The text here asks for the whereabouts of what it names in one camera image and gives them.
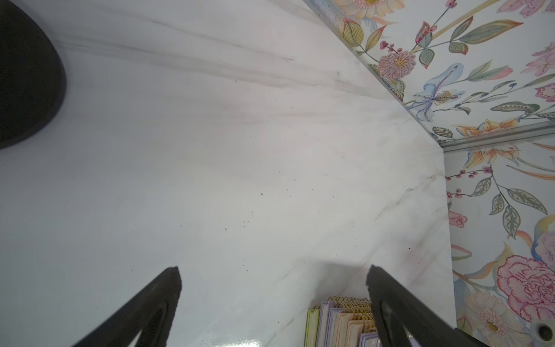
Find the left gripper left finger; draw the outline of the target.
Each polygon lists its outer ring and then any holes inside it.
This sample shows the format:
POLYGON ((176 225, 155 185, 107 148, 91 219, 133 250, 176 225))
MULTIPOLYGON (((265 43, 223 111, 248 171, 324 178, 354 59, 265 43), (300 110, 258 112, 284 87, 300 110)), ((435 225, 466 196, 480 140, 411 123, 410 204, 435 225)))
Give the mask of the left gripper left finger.
POLYGON ((165 346, 181 291, 182 279, 179 269, 166 268, 75 345, 165 346))

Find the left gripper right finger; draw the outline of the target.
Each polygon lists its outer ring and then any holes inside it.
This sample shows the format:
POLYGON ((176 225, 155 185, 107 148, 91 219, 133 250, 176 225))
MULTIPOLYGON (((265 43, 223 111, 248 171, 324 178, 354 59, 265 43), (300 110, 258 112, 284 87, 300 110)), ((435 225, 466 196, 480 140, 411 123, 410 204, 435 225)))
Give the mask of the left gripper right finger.
POLYGON ((485 344, 451 328, 387 271, 375 265, 367 274, 377 332, 383 346, 477 347, 485 344))

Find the purple calendar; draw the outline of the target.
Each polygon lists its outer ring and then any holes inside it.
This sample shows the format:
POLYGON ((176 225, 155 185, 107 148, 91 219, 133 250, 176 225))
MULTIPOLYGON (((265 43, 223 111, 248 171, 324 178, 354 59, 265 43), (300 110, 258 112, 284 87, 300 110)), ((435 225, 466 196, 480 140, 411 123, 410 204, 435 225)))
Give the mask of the purple calendar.
POLYGON ((358 347, 382 347, 378 332, 361 334, 358 347))
POLYGON ((328 316, 325 347, 334 347, 338 342, 340 331, 340 315, 345 313, 344 307, 333 307, 328 316))
POLYGON ((320 312, 319 312, 319 326, 318 326, 318 335, 316 341, 316 347, 325 347, 326 345, 326 337, 328 333, 328 322, 330 318, 330 311, 335 307, 334 301, 326 301, 322 302, 320 305, 320 312))

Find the peach calendar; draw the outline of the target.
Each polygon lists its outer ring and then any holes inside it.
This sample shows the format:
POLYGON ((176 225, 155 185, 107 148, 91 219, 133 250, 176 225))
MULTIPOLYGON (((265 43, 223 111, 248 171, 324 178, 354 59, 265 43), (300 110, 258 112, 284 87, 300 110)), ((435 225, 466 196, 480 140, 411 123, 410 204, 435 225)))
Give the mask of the peach calendar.
POLYGON ((357 347, 363 333, 371 333, 374 323, 370 320, 352 320, 347 323, 347 330, 342 346, 357 347))
POLYGON ((334 347, 343 347, 342 344, 344 342, 346 330, 347 330, 347 323, 357 318, 356 313, 352 312, 345 312, 340 315, 340 331, 339 331, 339 338, 336 346, 334 347))

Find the yellow-green calendar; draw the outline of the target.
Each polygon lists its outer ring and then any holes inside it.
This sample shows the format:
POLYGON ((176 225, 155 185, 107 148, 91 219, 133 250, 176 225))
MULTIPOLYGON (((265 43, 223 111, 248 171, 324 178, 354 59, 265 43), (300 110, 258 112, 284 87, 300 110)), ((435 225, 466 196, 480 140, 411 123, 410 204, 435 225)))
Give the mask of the yellow-green calendar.
POLYGON ((320 306, 307 312, 304 347, 316 347, 319 329, 320 306))

